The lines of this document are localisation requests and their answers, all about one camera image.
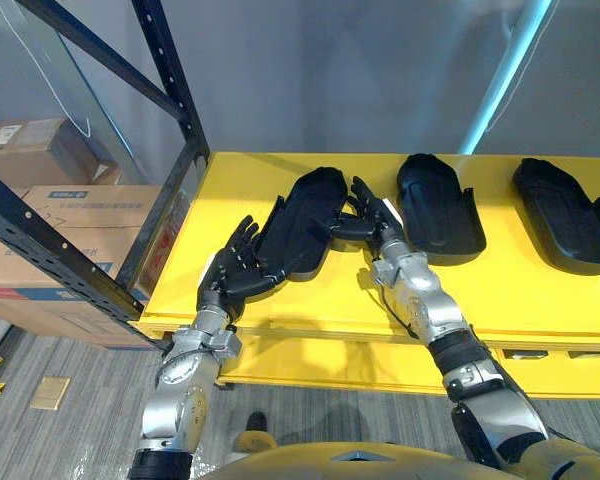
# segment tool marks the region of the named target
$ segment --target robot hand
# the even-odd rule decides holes
[[[245,272],[258,270],[253,254],[258,224],[247,215],[229,237],[227,244],[218,250],[198,287],[197,309],[217,305],[235,321],[244,311],[245,298],[229,295],[227,282]]]

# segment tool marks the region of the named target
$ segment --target black metal upright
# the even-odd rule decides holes
[[[164,89],[186,114],[186,119],[179,121],[182,134],[186,140],[195,140],[199,144],[199,153],[206,160],[209,157],[209,145],[202,131],[202,124],[180,64],[176,46],[173,43],[162,4],[154,0],[132,0],[131,3],[133,3]]]
[[[185,146],[116,280],[100,270],[1,181],[0,241],[127,330],[164,349],[165,342],[150,340],[127,323],[137,320],[143,310],[130,291],[184,176],[192,162],[208,160],[209,145],[160,0],[132,2],[166,93],[55,0],[16,1],[176,118]]]

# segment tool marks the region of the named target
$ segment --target yellow table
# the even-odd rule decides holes
[[[520,217],[512,175],[521,156],[439,155],[463,187],[473,186],[487,248],[475,260],[433,267],[477,334],[492,347],[600,350],[600,276],[559,271],[542,260]],[[395,200],[404,154],[213,155],[198,198],[136,328],[159,338],[195,316],[200,273],[210,255],[251,213],[261,224],[276,195],[321,165],[362,177],[378,196]],[[593,200],[600,196],[600,158],[541,157],[573,174]],[[247,305],[243,334],[410,343],[378,302],[362,251],[331,251],[318,276],[285,284]]]
[[[445,395],[442,376],[421,345],[241,335],[240,357],[222,368],[220,383],[258,383]],[[516,359],[492,353],[532,397],[600,398],[600,355],[543,352]]]

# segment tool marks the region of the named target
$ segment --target black plastic part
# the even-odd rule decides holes
[[[464,404],[458,404],[451,411],[451,421],[469,460],[492,468],[499,467],[498,459],[489,446],[487,436],[476,417]]]
[[[580,275],[600,275],[600,198],[546,160],[525,158],[513,176],[529,222],[549,261]]]
[[[267,416],[260,411],[253,412],[249,415],[249,420],[247,420],[247,428],[246,431],[258,431],[258,432],[266,432],[267,431]]]
[[[486,246],[473,189],[460,189],[456,172],[435,155],[410,155],[398,172],[407,237],[434,265],[458,265]]]
[[[546,439],[547,437],[540,432],[521,433],[502,442],[497,450],[507,463],[518,463],[527,448]]]
[[[130,480],[189,480],[191,454],[168,450],[137,450],[127,476]]]
[[[300,177],[286,201],[278,200],[256,242],[255,255],[263,268],[290,280],[313,278],[331,241],[321,225],[340,214],[346,198],[340,170],[319,167]]]
[[[427,345],[442,375],[471,362],[489,358],[489,352],[470,330],[458,330]]]

